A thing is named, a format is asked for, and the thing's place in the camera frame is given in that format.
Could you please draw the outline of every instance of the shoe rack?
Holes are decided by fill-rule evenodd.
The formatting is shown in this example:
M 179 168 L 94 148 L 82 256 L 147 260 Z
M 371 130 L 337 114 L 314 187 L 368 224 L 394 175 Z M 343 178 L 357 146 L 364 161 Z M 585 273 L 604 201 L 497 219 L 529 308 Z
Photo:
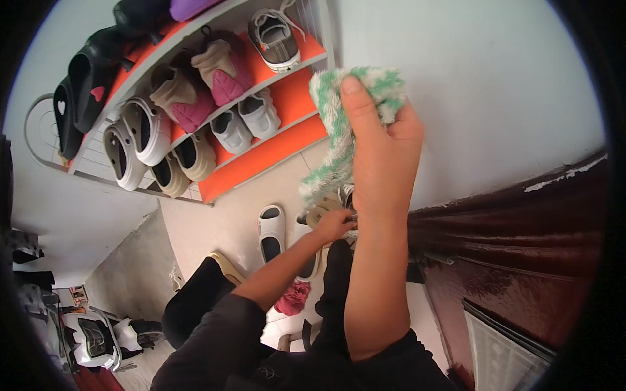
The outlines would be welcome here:
M 251 94 L 269 87 L 274 106 L 281 120 L 281 126 L 275 136 L 263 141 L 254 138 L 252 146 L 247 151 L 237 155 L 228 153 L 210 134 L 209 142 L 215 150 L 217 167 L 206 180 L 190 185 L 192 191 L 187 193 L 193 193 L 193 197 L 189 198 L 183 195 L 177 200 L 213 206 L 213 201 L 228 190 L 251 180 L 281 161 L 324 139 L 327 136 L 326 129 L 310 98 L 309 80 L 315 70 L 334 68 L 335 66 L 326 0 L 298 0 L 286 10 L 285 13 L 288 17 L 305 31 L 306 36 L 306 39 L 302 39 L 298 32 L 294 32 L 301 62 L 297 68 L 287 73 L 274 73 L 269 69 L 252 46 L 245 31 L 249 17 L 254 11 L 260 8 L 277 9 L 279 6 L 280 0 L 225 0 L 190 21 L 166 26 L 161 31 L 165 38 L 160 44 L 156 46 L 146 44 L 134 50 L 129 59 L 135 62 L 135 66 L 130 72 L 120 70 L 118 73 L 104 109 L 92 130 L 85 134 L 78 154 L 69 162 L 69 166 L 60 164 L 54 153 L 41 153 L 41 147 L 33 149 L 29 140 L 36 140 L 37 136 L 43 133 L 41 128 L 49 126 L 46 121 L 42 121 L 42 118 L 46 116 L 46 105 L 52 105 L 52 94 L 40 97 L 33 103 L 31 111 L 29 111 L 30 115 L 24 124 L 27 146 L 33 158 L 44 166 L 85 180 L 111 185 L 124 191 L 118 187 L 115 180 L 99 174 L 103 170 L 106 171 L 106 167 L 102 166 L 110 168 L 110 164 L 105 159 L 99 158 L 103 131 L 109 124 L 117 120 L 122 104 L 150 79 L 152 69 L 160 63 L 168 62 L 179 50 L 198 41 L 202 37 L 200 29 L 204 25 L 241 33 L 241 38 L 247 44 L 244 61 L 253 75 L 254 85 L 241 97 L 213 112 L 203 125 L 208 124 L 212 119 Z M 39 108 L 38 111 L 32 111 L 36 106 L 43 107 Z M 44 114 L 42 114 L 42 118 L 37 118 L 37 113 Z M 185 133 L 176 124 L 172 129 L 170 149 L 179 145 L 189 136 L 190 134 Z M 58 142 L 56 147 L 50 142 L 47 144 L 58 149 Z M 146 185 L 151 182 L 150 176 L 148 171 L 145 187 L 149 187 Z M 134 191 L 167 198 L 167 195 L 160 191 L 148 188 L 137 188 Z

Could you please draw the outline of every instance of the person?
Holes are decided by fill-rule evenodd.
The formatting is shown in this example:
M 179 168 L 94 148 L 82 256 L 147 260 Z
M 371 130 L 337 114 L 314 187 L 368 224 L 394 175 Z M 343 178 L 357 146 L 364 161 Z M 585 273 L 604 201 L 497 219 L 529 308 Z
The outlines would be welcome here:
M 385 131 L 353 76 L 342 81 L 341 101 L 356 136 L 354 257 L 340 240 L 353 227 L 345 222 L 351 212 L 337 210 L 237 287 L 207 258 L 166 308 L 163 329 L 178 350 L 151 390 L 456 389 L 410 329 L 406 300 L 407 213 L 423 126 L 407 103 Z M 324 293 L 316 303 L 322 325 L 310 349 L 287 353 L 262 345 L 265 313 L 328 243 Z M 209 283 L 207 275 L 217 277 Z M 185 320 L 190 300 L 198 308 Z M 187 326 L 170 338 L 169 323 Z

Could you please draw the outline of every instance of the white shelf frame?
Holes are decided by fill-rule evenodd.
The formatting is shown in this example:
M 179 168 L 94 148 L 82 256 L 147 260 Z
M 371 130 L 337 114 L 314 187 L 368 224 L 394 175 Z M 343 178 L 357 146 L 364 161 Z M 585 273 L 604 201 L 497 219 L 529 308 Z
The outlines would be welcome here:
M 78 150 L 78 153 L 74 157 L 72 165 L 69 168 L 65 167 L 65 166 L 62 166 L 62 165 L 59 165 L 57 163 L 53 163 L 52 161 L 48 161 L 48 160 L 45 160 L 45 159 L 41 158 L 40 156 L 38 156 L 33 151 L 32 147 L 31 147 L 31 145 L 29 143 L 28 132 L 27 132 L 27 121 L 28 121 L 28 116 L 30 115 L 30 112 L 32 111 L 32 109 L 37 104 L 41 103 L 44 100 L 48 100 L 48 99 L 52 100 L 52 98 L 53 98 L 53 94 L 51 94 L 51 93 L 44 94 L 44 95 L 40 96 L 31 105 L 31 108 L 28 111 L 27 117 L 26 117 L 26 119 L 24 121 L 24 137 L 26 139 L 26 144 L 27 144 L 29 152 L 31 153 L 31 156 L 35 159 L 35 161 L 37 163 L 39 163 L 39 164 L 41 164 L 43 166 L 47 166 L 47 167 L 52 168 L 52 169 L 57 170 L 57 171 L 62 171 L 64 173 L 75 175 L 75 176 L 83 178 L 85 180 L 91 180 L 91 181 L 96 181 L 96 182 L 103 183 L 103 184 L 106 184 L 106 185 L 111 185 L 111 186 L 113 186 L 113 187 L 115 187 L 117 189 L 122 190 L 121 188 L 119 188 L 119 186 L 117 185 L 117 183 L 115 181 L 111 181 L 111 180 L 108 180 L 106 178 L 101 178 L 99 176 L 95 176 L 95 175 L 91 175 L 91 174 L 88 174 L 88 173 L 83 173 L 81 171 L 78 171 L 80 160 L 83 159 L 83 157 L 85 156 L 86 151 L 89 149 L 89 145 L 90 145 L 91 141 L 93 140 L 95 135 L 98 134 L 98 132 L 96 130 L 99 129 L 100 127 L 102 127 L 103 125 L 105 125 L 106 123 L 113 123 L 113 120 L 111 120 L 110 118 L 111 117 L 114 117 L 114 118 L 117 117 L 117 114 L 118 114 L 119 109 L 121 108 L 122 104 L 128 98 L 133 96 L 133 94 L 135 92 L 135 89 L 137 89 L 137 87 L 140 84 L 140 81 L 142 80 L 142 78 L 156 64 L 158 64 L 164 56 L 166 56 L 172 50 L 174 50 L 188 36 L 190 36 L 190 35 L 194 34 L 195 32 L 197 32 L 200 28 L 202 28 L 202 26 L 210 23 L 215 18 L 221 16 L 222 14 L 228 12 L 229 10 L 231 10 L 233 8 L 236 8 L 237 6 L 239 6 L 241 4 L 247 3 L 248 1 L 249 0 L 226 0 L 226 1 L 216 5 L 215 7 L 210 8 L 209 10 L 205 11 L 203 14 L 197 16 L 195 19 L 193 19 L 189 23 L 187 23 L 184 27 L 182 27 L 180 30 L 178 30 L 173 36 L 169 37 L 166 41 L 162 42 L 161 45 L 159 47 L 157 47 L 152 53 L 150 53 L 150 55 L 146 59 L 144 59 L 141 63 L 136 64 L 135 67 L 133 68 L 133 72 L 128 76 L 128 78 L 126 80 L 124 80 L 124 82 L 122 83 L 120 88 L 118 88 L 113 93 L 113 95 L 111 95 L 111 98 L 105 104 L 105 107 L 103 108 L 102 112 L 96 118 L 96 121 L 95 121 L 91 131 L 89 133 L 85 134 L 85 137 L 83 138 L 83 142 L 81 143 L 81 146 L 80 146 L 80 148 Z M 308 6 L 311 7 L 311 2 L 312 2 L 312 0 L 300 0 L 299 2 L 296 3 L 296 6 L 298 6 L 299 8 L 295 12 L 298 13 L 300 18 L 302 18 L 301 13 L 300 13 L 300 8 L 302 8 L 302 11 L 304 12 L 304 3 L 307 3 Z M 239 98 L 237 98 L 234 101 L 230 102 L 228 105 L 222 106 L 218 110 L 214 111 L 211 115 L 209 115 L 209 117 L 207 117 L 207 119 L 204 121 L 204 123 L 202 125 L 200 125 L 198 128 L 202 128 L 203 126 L 209 124 L 209 122 L 211 120 L 213 120 L 214 118 L 216 118 L 220 114 L 224 113 L 229 108 L 235 106 L 238 102 L 243 101 L 246 97 L 250 96 L 251 94 L 257 93 L 261 89 L 266 88 L 266 87 L 276 83 L 277 81 L 279 81 L 279 80 L 281 80 L 281 79 L 283 79 L 285 77 L 288 77 L 291 74 L 294 74 L 295 72 L 300 71 L 303 68 L 312 66 L 313 64 L 316 64 L 319 61 L 322 61 L 324 59 L 326 60 L 326 68 L 327 69 L 335 68 L 334 51 L 333 51 L 333 46 L 332 46 L 331 22 L 330 22 L 330 19 L 329 19 L 329 10 L 328 10 L 327 1 L 326 0 L 315 0 L 315 3 L 316 3 L 317 17 L 319 18 L 319 28 L 321 30 L 321 36 L 317 35 L 317 30 L 315 31 L 315 38 L 318 39 L 318 41 L 321 39 L 321 42 L 319 42 L 319 43 L 322 45 L 322 47 L 324 47 L 325 52 L 322 53 L 322 54 L 319 54 L 317 56 L 314 56 L 313 58 L 310 58 L 310 59 L 307 59 L 307 60 L 301 62 L 300 65 L 298 67 L 296 67 L 295 69 L 293 69 L 292 71 L 289 71 L 287 73 L 277 73 L 277 74 L 273 75 L 272 77 L 270 77 L 269 79 L 267 79 L 267 80 L 265 80 L 265 81 L 255 85 L 255 86 L 253 86 L 248 91 L 246 91 L 243 95 L 241 95 Z M 303 24 L 302 22 L 305 22 L 306 25 L 308 25 L 308 23 L 309 23 L 308 19 L 307 18 L 305 18 L 305 19 L 306 20 L 304 20 L 304 21 L 300 21 L 300 23 Z M 315 27 L 315 20 L 313 21 L 313 28 L 314 29 L 316 28 Z M 297 121 L 295 121 L 295 122 L 293 122 L 291 124 L 288 124 L 284 128 L 280 129 L 279 133 L 281 133 L 281 132 L 291 128 L 292 126 L 295 126 L 295 125 L 303 122 L 306 119 L 309 119 L 309 118 L 313 117 L 316 114 L 317 114 L 317 111 L 314 111 L 312 113 L 309 113 L 309 114 L 305 115 L 304 117 L 298 119 Z M 187 133 L 187 134 L 182 135 L 178 139 L 176 139 L 171 144 L 170 150 L 174 149 L 176 146 L 180 145 L 180 143 L 182 143 L 185 139 L 187 139 L 191 134 L 192 133 Z M 221 167 L 224 167 L 226 164 L 228 164 L 229 162 L 237 159 L 239 156 L 241 156 L 241 155 L 245 154 L 246 152 L 250 151 L 252 148 L 255 148 L 256 146 L 261 145 L 264 141 L 265 140 L 259 141 L 256 144 L 252 145 L 246 151 L 231 157 L 227 161 L 225 161 L 222 164 L 220 164 L 219 166 L 217 166 L 216 170 L 219 170 Z M 291 156 L 286 157 L 285 159 L 281 160 L 280 162 L 288 159 Z M 249 178 L 248 180 L 246 180 L 243 183 L 240 183 L 239 185 L 234 186 L 234 187 L 241 186 L 242 184 L 248 182 L 249 180 L 251 180 L 251 179 L 261 175 L 265 171 L 267 171 L 267 170 L 264 170 L 261 173 L 256 174 L 252 178 Z M 157 191 L 151 191 L 151 190 L 148 190 L 148 189 L 137 188 L 134 191 L 137 191 L 139 193 L 145 193 L 145 194 L 153 195 L 153 196 L 169 198 L 167 195 L 165 195 L 163 193 L 160 193 L 160 192 L 157 192 Z M 193 202 L 193 203 L 203 203 L 202 201 L 192 200 L 192 199 L 189 199 L 189 198 L 180 198 L 179 197 L 179 198 L 176 198 L 176 200 L 183 200 L 183 201 L 188 201 L 188 202 Z M 213 203 L 209 202 L 206 205 L 213 206 Z

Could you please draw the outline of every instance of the fingernail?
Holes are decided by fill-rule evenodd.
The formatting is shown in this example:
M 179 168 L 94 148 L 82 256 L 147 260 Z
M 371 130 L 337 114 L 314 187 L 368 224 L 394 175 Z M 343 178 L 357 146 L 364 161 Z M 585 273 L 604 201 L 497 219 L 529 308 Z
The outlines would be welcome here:
M 344 94 L 354 94 L 363 88 L 361 82 L 354 76 L 348 75 L 341 81 L 341 90 Z

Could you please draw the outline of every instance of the white wall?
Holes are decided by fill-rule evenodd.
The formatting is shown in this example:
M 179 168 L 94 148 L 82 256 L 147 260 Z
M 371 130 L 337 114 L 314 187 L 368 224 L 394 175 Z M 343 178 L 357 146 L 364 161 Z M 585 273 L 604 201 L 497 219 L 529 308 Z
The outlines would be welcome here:
M 545 0 L 329 0 L 339 64 L 395 67 L 426 126 L 411 209 L 487 193 L 603 145 L 592 85 Z
M 39 234 L 45 258 L 21 269 L 52 270 L 57 287 L 91 272 L 157 207 L 152 197 L 97 185 L 37 165 L 23 126 L 30 104 L 54 92 L 70 59 L 98 29 L 111 26 L 117 0 L 60 0 L 32 42 L 13 85 L 4 134 L 13 142 L 13 225 Z

